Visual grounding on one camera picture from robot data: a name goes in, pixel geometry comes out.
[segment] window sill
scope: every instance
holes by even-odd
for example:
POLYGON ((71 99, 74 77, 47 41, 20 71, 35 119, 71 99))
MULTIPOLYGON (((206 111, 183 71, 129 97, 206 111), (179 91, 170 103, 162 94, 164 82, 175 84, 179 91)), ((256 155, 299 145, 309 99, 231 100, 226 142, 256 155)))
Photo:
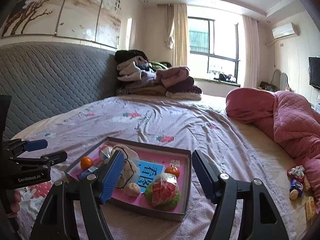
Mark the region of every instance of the window sill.
POLYGON ((204 82, 209 82, 209 83, 218 83, 218 84, 223 84, 223 85, 240 87, 240 84, 230 83, 230 82, 226 82, 226 81, 218 81, 218 80, 205 79, 205 78, 193 78, 193 79, 194 79, 195 81, 204 81, 204 82))

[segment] television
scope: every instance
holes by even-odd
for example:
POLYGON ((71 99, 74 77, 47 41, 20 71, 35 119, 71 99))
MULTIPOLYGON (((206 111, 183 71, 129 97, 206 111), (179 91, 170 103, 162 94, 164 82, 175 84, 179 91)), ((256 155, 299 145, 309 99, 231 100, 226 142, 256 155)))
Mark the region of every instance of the television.
POLYGON ((310 85, 320 89, 320 57, 309 57, 310 85))

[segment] blue book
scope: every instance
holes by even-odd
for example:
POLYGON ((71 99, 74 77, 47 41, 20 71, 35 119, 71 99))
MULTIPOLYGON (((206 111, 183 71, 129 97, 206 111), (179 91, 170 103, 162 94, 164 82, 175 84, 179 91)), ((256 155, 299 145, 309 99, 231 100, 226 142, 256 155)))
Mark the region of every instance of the blue book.
POLYGON ((140 160, 139 169, 140 177, 135 183, 139 185, 141 192, 144 193, 153 179, 164 171, 164 165, 140 160))

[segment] blue wrapper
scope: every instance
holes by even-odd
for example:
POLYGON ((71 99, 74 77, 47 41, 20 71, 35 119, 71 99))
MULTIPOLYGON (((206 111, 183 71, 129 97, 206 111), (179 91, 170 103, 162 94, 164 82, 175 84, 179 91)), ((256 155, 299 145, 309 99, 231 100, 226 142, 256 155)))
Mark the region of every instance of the blue wrapper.
POLYGON ((290 192, 293 191, 294 189, 298 191, 298 197, 302 197, 303 184, 296 179, 291 179, 290 192))
POLYGON ((85 179, 90 174, 97 174, 99 171, 99 168, 96 166, 91 166, 90 168, 87 168, 86 170, 82 171, 79 175, 77 175, 77 178, 79 180, 85 179))

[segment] green knitted fabric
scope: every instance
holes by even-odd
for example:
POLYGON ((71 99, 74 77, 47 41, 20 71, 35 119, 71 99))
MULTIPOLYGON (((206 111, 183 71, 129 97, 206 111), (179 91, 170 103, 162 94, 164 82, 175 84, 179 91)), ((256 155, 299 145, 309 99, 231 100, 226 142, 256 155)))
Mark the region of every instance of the green knitted fabric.
MULTIPOLYGON (((152 205, 152 184, 149 184, 146 187, 146 191, 144 193, 144 196, 145 196, 147 202, 150 205, 152 205)), ((177 195, 173 198, 173 200, 171 200, 170 202, 165 203, 165 204, 157 205, 155 208, 160 209, 160 210, 164 210, 164 211, 165 210, 172 210, 177 206, 179 200, 180 200, 180 192, 178 191, 177 195)))

